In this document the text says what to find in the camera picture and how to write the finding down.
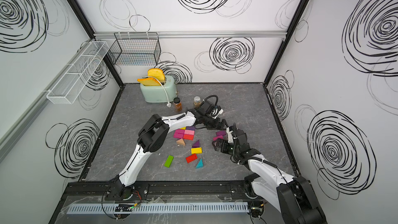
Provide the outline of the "purple triangle block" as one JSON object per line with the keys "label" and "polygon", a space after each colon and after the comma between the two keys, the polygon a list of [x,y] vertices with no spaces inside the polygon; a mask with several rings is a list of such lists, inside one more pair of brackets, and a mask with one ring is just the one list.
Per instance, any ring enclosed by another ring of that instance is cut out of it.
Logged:
{"label": "purple triangle block", "polygon": [[197,140],[193,145],[192,148],[199,148],[200,146],[200,140]]}

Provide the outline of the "teal triangle block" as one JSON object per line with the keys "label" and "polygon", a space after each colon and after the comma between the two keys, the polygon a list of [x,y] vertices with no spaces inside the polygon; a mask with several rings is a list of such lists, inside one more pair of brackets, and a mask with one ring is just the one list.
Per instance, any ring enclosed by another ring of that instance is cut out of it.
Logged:
{"label": "teal triangle block", "polygon": [[203,166],[204,166],[203,160],[200,159],[199,162],[198,162],[198,164],[197,164],[197,166],[196,166],[196,169],[200,169],[200,168],[202,168]]}

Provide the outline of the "red block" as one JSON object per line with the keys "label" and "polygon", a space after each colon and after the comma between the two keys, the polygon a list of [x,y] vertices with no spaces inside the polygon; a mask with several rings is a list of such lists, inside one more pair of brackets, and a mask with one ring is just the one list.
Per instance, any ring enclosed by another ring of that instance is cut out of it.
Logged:
{"label": "red block", "polygon": [[197,154],[194,153],[194,154],[192,154],[192,155],[186,157],[186,162],[187,162],[187,163],[191,163],[191,162],[195,161],[197,158],[198,158]]}
{"label": "red block", "polygon": [[190,134],[184,134],[183,135],[183,139],[184,140],[193,140],[194,139],[194,135],[190,135]]}

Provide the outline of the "light pink block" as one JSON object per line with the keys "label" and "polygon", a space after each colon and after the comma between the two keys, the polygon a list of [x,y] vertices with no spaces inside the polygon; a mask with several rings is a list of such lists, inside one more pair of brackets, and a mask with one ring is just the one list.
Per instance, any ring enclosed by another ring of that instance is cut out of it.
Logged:
{"label": "light pink block", "polygon": [[194,130],[185,130],[184,135],[194,135],[195,131]]}

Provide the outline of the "tan triangle block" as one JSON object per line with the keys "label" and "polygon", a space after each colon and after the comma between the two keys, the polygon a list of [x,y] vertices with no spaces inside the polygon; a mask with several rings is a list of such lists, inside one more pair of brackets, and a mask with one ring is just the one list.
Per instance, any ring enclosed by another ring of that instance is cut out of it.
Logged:
{"label": "tan triangle block", "polygon": [[177,140],[176,143],[177,143],[178,145],[182,145],[182,146],[185,146],[185,145],[186,145],[186,144],[185,144],[185,141],[184,141],[183,139]]}

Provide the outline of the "magenta speckled block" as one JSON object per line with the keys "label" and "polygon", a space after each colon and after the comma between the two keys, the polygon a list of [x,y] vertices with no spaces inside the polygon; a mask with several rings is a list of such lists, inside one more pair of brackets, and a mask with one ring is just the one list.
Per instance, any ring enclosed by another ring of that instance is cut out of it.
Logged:
{"label": "magenta speckled block", "polygon": [[182,133],[174,133],[173,137],[176,139],[183,139],[184,134]]}

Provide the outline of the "green block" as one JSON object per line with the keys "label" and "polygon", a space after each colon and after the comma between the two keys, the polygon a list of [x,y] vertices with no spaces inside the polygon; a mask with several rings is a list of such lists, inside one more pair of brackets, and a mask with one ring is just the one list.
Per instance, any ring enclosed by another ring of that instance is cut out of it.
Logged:
{"label": "green block", "polygon": [[174,160],[174,156],[169,155],[166,159],[164,166],[169,168],[171,166],[173,160]]}

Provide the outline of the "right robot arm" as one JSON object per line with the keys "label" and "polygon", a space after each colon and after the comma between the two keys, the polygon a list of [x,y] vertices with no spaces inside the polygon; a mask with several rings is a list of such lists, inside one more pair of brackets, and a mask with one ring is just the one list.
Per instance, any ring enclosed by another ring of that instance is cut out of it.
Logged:
{"label": "right robot arm", "polygon": [[245,178],[245,193],[261,197],[276,208],[286,224],[325,224],[325,213],[311,183],[302,176],[292,176],[269,162],[251,148],[247,134],[235,125],[222,138],[212,141],[215,151],[230,155],[232,162],[246,167],[252,174]]}

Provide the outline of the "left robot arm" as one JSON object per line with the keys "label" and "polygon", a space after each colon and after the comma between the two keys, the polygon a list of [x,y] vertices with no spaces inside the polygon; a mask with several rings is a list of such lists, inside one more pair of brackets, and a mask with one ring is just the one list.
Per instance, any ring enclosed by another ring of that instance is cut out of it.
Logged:
{"label": "left robot arm", "polygon": [[225,130],[226,120],[219,116],[224,109],[206,100],[198,108],[187,109],[173,116],[152,115],[138,133],[136,148],[118,179],[122,187],[134,184],[148,158],[164,144],[170,132],[183,127],[202,125],[208,130]]}

